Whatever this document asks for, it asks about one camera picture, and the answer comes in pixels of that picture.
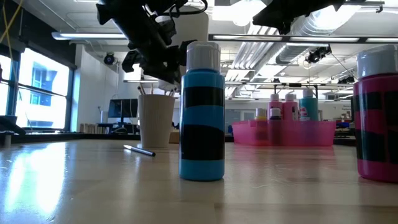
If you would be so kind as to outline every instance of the computer monitor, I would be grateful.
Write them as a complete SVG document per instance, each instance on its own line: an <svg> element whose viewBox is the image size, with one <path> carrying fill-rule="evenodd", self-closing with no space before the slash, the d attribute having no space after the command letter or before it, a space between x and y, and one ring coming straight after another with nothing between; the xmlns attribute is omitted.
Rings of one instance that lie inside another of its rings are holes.
<svg viewBox="0 0 398 224"><path fill-rule="evenodd" d="M111 100L109 104L109 118L120 118L123 125L124 118L136 118L138 99L117 99Z"/></svg>

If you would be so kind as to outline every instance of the yellow cable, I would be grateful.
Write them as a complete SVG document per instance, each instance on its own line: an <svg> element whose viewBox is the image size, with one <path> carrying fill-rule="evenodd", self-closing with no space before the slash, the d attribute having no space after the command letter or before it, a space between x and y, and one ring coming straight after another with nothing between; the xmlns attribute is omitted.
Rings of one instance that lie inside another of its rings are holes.
<svg viewBox="0 0 398 224"><path fill-rule="evenodd" d="M5 7L2 8L2 13L3 13L3 18L4 18L4 25L6 25L6 27L7 27L7 16L6 16L6 8ZM17 78L17 74L15 73L16 67L15 67L15 64L13 63L14 58L12 57L12 47L11 47L10 35L8 34L8 32L6 32L5 34L7 35L8 49L10 51L10 58L11 58L11 64L12 64L12 75L14 76L14 88L16 88L16 90L18 91L19 98L22 102L21 91L19 91L19 87L18 87L18 81L17 81L18 78ZM30 126L30 130L33 131L32 124L30 123L30 119L28 118L26 111L25 111L25 116L26 116L26 120Z"/></svg>
<svg viewBox="0 0 398 224"><path fill-rule="evenodd" d="M17 10L15 11L14 15L12 16L12 18L11 18L11 20L10 20L9 26L6 26L6 30L4 31L4 33L2 34L2 36L1 36L1 38L0 38L0 43L3 41L4 37L5 37L6 35L8 35L8 30L10 29L10 27L11 27L12 24L14 23L14 20L15 20L15 18L17 17L18 12L19 12L19 10L20 10L21 7L22 7L22 3L23 3L23 2L24 2L24 0L21 0L21 2L20 2L19 5L18 5ZM4 13L5 11L6 11L6 3L4 2L4 5L3 5L3 13Z"/></svg>

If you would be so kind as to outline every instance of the box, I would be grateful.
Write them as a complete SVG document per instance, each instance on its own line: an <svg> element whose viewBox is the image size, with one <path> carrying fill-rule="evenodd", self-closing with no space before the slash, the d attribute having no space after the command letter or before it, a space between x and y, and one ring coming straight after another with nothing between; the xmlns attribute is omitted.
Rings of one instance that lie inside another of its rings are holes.
<svg viewBox="0 0 398 224"><path fill-rule="evenodd" d="M173 130L170 133L170 141L171 144L180 144L180 130Z"/></svg>

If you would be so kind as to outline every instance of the white bottle cap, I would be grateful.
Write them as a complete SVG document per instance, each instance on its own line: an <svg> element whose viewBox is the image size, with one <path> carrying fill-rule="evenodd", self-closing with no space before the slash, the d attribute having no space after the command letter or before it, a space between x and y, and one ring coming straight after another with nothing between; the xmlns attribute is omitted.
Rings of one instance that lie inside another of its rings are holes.
<svg viewBox="0 0 398 224"><path fill-rule="evenodd" d="M256 108L256 116L267 116L266 109Z"/></svg>
<svg viewBox="0 0 398 224"><path fill-rule="evenodd" d="M271 101L279 101L279 95L278 94L271 94Z"/></svg>
<svg viewBox="0 0 398 224"><path fill-rule="evenodd" d="M303 98L312 98L313 92L311 89L303 90Z"/></svg>
<svg viewBox="0 0 398 224"><path fill-rule="evenodd" d="M280 109L271 108L271 117L280 117Z"/></svg>
<svg viewBox="0 0 398 224"><path fill-rule="evenodd" d="M398 73L398 46L384 45L365 50L357 56L358 77Z"/></svg>
<svg viewBox="0 0 398 224"><path fill-rule="evenodd" d="M220 71L221 47L213 42L192 42L187 47L187 72L194 69Z"/></svg>
<svg viewBox="0 0 398 224"><path fill-rule="evenodd" d="M295 95L294 94L286 94L285 95L285 100L286 101L294 101L294 97Z"/></svg>

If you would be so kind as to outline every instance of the blue bottle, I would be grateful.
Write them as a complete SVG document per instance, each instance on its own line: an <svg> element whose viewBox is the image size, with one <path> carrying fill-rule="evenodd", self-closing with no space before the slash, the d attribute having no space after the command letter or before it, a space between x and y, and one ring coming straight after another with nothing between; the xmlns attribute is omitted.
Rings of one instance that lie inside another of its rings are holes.
<svg viewBox="0 0 398 224"><path fill-rule="evenodd" d="M300 120L318 121L318 99L313 97L311 89L303 90L303 98L300 100Z"/></svg>
<svg viewBox="0 0 398 224"><path fill-rule="evenodd" d="M188 45L180 103L180 177L211 181L224 176L225 78L221 49L211 42Z"/></svg>

